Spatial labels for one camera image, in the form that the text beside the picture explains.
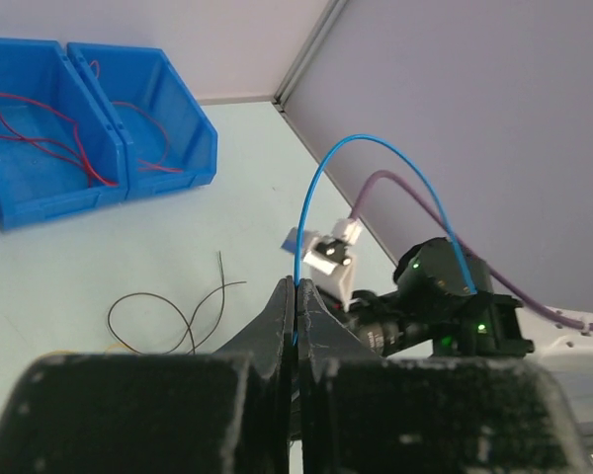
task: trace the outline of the metal frame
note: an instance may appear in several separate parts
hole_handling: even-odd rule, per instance
[[[298,52],[295,61],[290,66],[286,77],[284,77],[284,80],[279,85],[279,89],[275,93],[276,105],[282,108],[286,104],[286,101],[297,86],[298,80],[322,46],[323,41],[334,26],[334,23],[336,23],[347,2],[348,0],[329,0],[327,2],[327,6],[323,10],[318,22],[316,22],[314,29],[309,34],[309,37],[307,37],[305,44]]]

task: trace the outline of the cable connector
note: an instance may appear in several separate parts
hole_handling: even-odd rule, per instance
[[[332,236],[348,245],[356,245],[363,226],[358,219],[340,219],[332,229]]]

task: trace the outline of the gray wall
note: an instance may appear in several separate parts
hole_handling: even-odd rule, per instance
[[[286,110],[319,155],[356,132],[397,144],[476,252],[593,311],[593,0],[350,1]],[[411,177],[374,144],[330,166],[350,199],[380,168]],[[396,257],[443,233],[390,183],[365,210]]]

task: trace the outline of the blue plastic container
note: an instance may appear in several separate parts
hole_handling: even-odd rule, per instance
[[[212,181],[217,133],[161,49],[69,43],[68,56],[124,142],[127,198]],[[164,128],[168,140],[154,121]],[[177,172],[145,163],[159,163]]]
[[[78,122],[79,137],[106,186],[32,145],[0,139],[0,224],[10,229],[120,202],[127,195],[123,143],[56,41],[0,39],[0,93],[49,105]],[[73,124],[38,106],[0,98],[6,121],[26,137],[76,150]],[[0,133],[10,134],[0,121]],[[67,155],[63,150],[48,146]]]

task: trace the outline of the tabletop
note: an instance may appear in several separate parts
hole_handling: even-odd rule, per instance
[[[125,294],[158,293],[189,317],[220,285],[221,252],[226,281],[247,282],[226,290],[223,319],[200,348],[211,352],[248,324],[277,281],[292,273],[293,258],[280,246],[298,223],[316,162],[270,103],[207,106],[205,112],[219,134],[217,175],[209,186],[0,234],[0,411],[37,357],[102,352],[115,343],[106,317]],[[349,210],[323,178],[307,227],[329,231]],[[369,232],[355,251],[368,256],[360,260],[356,287],[393,290],[393,263]],[[199,311],[197,339],[210,331],[220,303],[216,294]],[[166,351],[185,330],[171,307],[146,298],[124,301],[114,325],[145,352]],[[180,351],[189,348],[187,341]],[[427,354],[425,347],[417,350]]]

